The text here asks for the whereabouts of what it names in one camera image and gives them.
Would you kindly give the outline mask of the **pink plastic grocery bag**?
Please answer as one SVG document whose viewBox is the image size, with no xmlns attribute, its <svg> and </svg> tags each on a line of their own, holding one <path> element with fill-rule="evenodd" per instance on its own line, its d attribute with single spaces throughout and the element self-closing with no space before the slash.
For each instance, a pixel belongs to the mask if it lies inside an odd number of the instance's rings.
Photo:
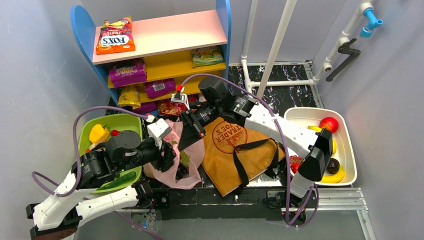
<svg viewBox="0 0 424 240">
<path fill-rule="evenodd" d="M 182 134 L 183 123 L 181 121 L 173 122 L 168 119 L 166 122 L 169 124 L 172 130 L 171 133 L 169 133 L 164 138 L 164 141 L 171 143 L 173 150 L 176 152 L 173 166 L 168 171 L 162 172 L 155 169 L 151 163 L 147 163 L 142 166 L 142 171 L 147 177 L 153 178 L 169 188 L 190 190 L 196 184 L 202 182 L 198 168 L 202 164 L 205 156 L 204 140 L 201 139 L 186 149 L 179 151 L 178 146 Z M 180 180 L 176 180 L 176 172 L 179 163 L 182 163 L 188 167 L 189 176 Z"/>
</svg>

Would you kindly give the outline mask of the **dark grape bunch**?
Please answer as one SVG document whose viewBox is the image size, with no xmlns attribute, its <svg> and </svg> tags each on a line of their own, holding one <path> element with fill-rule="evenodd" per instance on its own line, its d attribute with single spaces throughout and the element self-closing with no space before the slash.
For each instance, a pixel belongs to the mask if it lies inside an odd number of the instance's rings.
<svg viewBox="0 0 424 240">
<path fill-rule="evenodd" d="M 189 176 L 189 168 L 185 166 L 184 164 L 179 163 L 177 167 L 175 179 L 178 181 L 178 180 L 187 178 L 188 176 Z"/>
</svg>

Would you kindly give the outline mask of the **brown Trader Joe's tote bag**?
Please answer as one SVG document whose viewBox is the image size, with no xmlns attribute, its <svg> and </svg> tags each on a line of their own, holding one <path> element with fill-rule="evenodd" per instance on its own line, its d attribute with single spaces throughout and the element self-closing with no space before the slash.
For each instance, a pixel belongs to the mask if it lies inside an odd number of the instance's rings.
<svg viewBox="0 0 424 240">
<path fill-rule="evenodd" d="M 285 158 L 279 144 L 221 117 L 207 125 L 202 167 L 222 197 L 240 192 L 261 174 L 271 178 Z"/>
</svg>

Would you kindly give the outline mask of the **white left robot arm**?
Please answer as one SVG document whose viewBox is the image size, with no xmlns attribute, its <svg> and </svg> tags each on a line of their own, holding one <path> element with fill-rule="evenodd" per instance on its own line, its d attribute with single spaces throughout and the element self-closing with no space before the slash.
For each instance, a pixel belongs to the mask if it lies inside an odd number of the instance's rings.
<svg viewBox="0 0 424 240">
<path fill-rule="evenodd" d="M 125 169 L 150 163 L 164 172 L 173 165 L 175 156 L 172 145 L 157 136 L 142 139 L 137 132 L 124 130 L 110 137 L 83 154 L 81 169 L 74 164 L 52 195 L 26 207 L 27 218 L 34 222 L 31 239 L 62 240 L 97 217 L 153 199 L 150 185 L 140 179 L 106 195 L 87 197 L 111 184 Z"/>
</svg>

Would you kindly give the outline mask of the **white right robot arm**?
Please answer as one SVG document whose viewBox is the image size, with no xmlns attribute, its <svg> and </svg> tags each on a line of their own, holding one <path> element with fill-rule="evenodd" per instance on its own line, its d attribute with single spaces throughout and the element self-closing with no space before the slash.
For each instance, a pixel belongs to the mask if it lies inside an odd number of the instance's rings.
<svg viewBox="0 0 424 240">
<path fill-rule="evenodd" d="M 300 127 L 277 114 L 269 105 L 254 94 L 230 93 L 226 79 L 206 74 L 198 88 L 205 102 L 193 111 L 180 114 L 182 132 L 178 149 L 186 149 L 206 136 L 205 127 L 222 118 L 230 124 L 254 130 L 281 143 L 303 158 L 303 163 L 287 188 L 292 196 L 303 198 L 314 183 L 322 180 L 333 151 L 333 134 L 326 129 L 313 131 Z"/>
</svg>

